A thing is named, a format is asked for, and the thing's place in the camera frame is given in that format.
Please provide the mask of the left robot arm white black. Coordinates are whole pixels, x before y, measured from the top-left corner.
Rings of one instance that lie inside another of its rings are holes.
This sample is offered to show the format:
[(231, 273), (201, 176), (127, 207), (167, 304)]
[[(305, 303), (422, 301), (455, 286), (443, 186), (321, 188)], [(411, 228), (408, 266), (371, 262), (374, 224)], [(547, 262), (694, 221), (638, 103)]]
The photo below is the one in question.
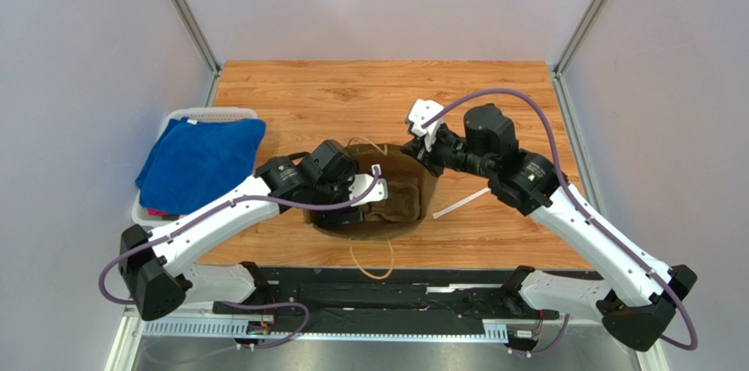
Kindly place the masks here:
[(197, 260), (238, 232), (290, 208), (337, 211), (382, 195), (382, 168), (369, 173), (333, 140), (312, 152), (276, 156), (241, 184), (197, 211), (146, 230), (139, 224), (120, 236), (113, 261), (141, 319), (154, 321), (187, 303), (247, 300), (257, 283), (246, 266), (199, 266)]

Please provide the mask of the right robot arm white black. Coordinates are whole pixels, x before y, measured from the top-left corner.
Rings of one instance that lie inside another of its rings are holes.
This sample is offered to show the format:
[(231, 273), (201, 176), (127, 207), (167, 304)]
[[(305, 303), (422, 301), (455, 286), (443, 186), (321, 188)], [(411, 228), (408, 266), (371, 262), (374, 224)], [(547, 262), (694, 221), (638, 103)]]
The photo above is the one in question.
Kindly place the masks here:
[(513, 122), (493, 104), (469, 109), (464, 136), (437, 119), (442, 105), (417, 100), (402, 148), (435, 177), (444, 170), (487, 178), (503, 204), (553, 231), (584, 258), (600, 280), (582, 280), (519, 266), (503, 284), (503, 302), (518, 316), (548, 310), (596, 321), (623, 345), (648, 351), (662, 338), (697, 280), (687, 266), (669, 266), (639, 249), (618, 230), (603, 235), (592, 206), (554, 163), (521, 149)]

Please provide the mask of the grey pulp cup carrier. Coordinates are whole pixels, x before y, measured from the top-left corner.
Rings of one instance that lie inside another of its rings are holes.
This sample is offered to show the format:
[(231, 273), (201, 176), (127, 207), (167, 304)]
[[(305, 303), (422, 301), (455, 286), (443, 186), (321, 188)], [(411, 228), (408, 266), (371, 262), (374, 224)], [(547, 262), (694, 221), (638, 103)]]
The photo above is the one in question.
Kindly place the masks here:
[(387, 189), (387, 199), (360, 207), (367, 221), (415, 222), (420, 218), (420, 191), (416, 178), (389, 180)]

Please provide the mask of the brown paper bag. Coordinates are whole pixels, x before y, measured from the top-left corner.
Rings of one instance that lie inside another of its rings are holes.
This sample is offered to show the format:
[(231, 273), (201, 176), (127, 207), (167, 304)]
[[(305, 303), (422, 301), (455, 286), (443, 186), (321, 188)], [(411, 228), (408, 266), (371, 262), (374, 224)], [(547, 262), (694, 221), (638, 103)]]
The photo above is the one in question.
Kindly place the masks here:
[[(364, 275), (373, 280), (385, 280), (392, 274), (395, 265), (392, 241), (411, 233), (426, 219), (438, 179), (417, 161), (403, 154), (399, 145), (374, 143), (367, 138), (356, 136), (349, 139), (345, 144), (345, 151), (359, 162), (361, 172), (368, 171), (374, 164), (379, 164), (382, 168), (382, 178), (387, 182), (396, 178), (416, 178), (418, 180), (421, 216), (415, 222), (367, 221), (365, 219), (363, 223), (336, 229), (322, 229), (316, 225), (318, 212), (307, 210), (303, 212), (303, 221), (311, 228), (323, 235), (348, 241), (351, 258)], [(362, 267), (354, 254), (353, 243), (355, 241), (386, 242), (390, 252), (389, 269), (383, 274), (376, 275)]]

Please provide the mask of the white paper straw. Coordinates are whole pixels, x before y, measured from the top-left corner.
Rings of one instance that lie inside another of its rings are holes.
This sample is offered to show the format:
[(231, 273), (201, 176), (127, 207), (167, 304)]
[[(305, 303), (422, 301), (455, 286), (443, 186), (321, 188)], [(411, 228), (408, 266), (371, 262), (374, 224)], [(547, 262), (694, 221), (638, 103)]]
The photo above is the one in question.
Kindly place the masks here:
[(458, 200), (455, 203), (449, 205), (448, 207), (442, 208), (441, 210), (439, 210), (437, 212), (434, 212), (433, 213), (433, 219), (437, 220), (437, 219), (441, 218), (442, 216), (447, 215), (447, 214), (455, 211), (456, 209), (458, 209), (460, 207), (463, 207), (463, 206), (469, 204), (470, 202), (478, 199), (479, 197), (483, 196), (484, 194), (488, 193), (489, 191), (490, 191), (489, 188), (484, 188), (484, 189), (479, 190), (479, 191), (477, 191), (475, 193), (472, 193), (470, 196), (465, 197), (465, 198), (463, 198), (461, 200)]

